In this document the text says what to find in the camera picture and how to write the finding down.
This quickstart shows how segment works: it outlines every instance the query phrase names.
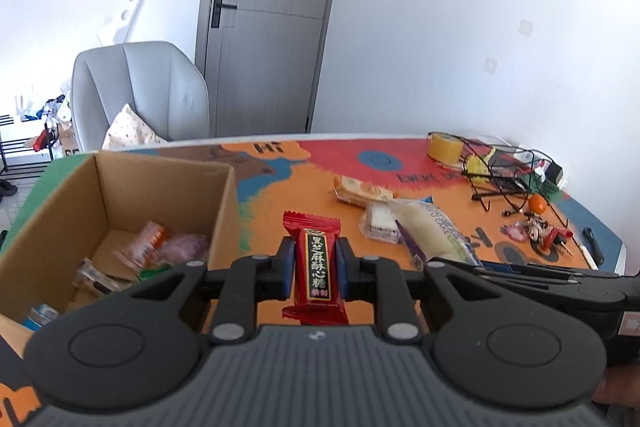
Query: sticker label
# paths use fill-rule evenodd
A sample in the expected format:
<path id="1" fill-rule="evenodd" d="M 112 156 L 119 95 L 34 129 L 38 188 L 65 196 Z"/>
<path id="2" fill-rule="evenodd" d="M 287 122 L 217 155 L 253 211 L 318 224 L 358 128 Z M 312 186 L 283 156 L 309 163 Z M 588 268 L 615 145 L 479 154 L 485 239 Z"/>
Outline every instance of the sticker label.
<path id="1" fill-rule="evenodd" d="M 640 337 L 640 312 L 624 312 L 618 334 Z"/>
<path id="2" fill-rule="evenodd" d="M 306 298 L 317 301 L 331 300 L 326 234 L 305 229 L 306 245 Z"/>

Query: human hand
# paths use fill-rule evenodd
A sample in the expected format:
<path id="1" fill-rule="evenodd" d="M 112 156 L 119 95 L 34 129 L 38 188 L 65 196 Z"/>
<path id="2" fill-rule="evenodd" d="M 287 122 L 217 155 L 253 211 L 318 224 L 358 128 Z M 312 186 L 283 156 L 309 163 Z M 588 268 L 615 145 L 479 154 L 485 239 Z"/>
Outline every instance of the human hand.
<path id="1" fill-rule="evenodd" d="M 593 393 L 593 401 L 640 409 L 640 364 L 630 363 L 607 368 Z"/>

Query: slipper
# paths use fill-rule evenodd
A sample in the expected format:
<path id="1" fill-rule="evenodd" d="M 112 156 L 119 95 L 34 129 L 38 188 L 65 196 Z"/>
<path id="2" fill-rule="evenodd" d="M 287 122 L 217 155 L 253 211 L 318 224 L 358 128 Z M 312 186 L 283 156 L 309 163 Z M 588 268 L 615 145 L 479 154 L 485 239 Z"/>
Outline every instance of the slipper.
<path id="1" fill-rule="evenodd" d="M 12 185 L 7 180 L 0 180 L 0 196 L 13 196 L 18 191 L 18 187 Z"/>

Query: door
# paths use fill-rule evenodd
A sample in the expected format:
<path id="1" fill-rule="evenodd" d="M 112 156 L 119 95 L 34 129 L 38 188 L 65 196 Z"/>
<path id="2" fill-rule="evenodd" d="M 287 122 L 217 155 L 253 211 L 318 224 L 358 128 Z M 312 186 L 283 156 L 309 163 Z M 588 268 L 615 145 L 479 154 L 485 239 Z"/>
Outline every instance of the door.
<path id="1" fill-rule="evenodd" d="M 211 0 L 212 134 L 305 132 L 327 0 Z"/>

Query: chair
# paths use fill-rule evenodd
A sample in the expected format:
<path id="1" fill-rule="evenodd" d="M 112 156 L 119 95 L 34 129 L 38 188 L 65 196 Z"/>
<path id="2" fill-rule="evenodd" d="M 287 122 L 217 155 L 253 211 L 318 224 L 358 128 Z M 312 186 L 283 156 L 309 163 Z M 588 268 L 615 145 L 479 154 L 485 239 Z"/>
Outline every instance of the chair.
<path id="1" fill-rule="evenodd" d="M 71 114 L 80 149 L 100 149 L 126 103 L 165 140 L 209 137 L 207 86 L 170 42 L 126 42 L 78 55 Z"/>

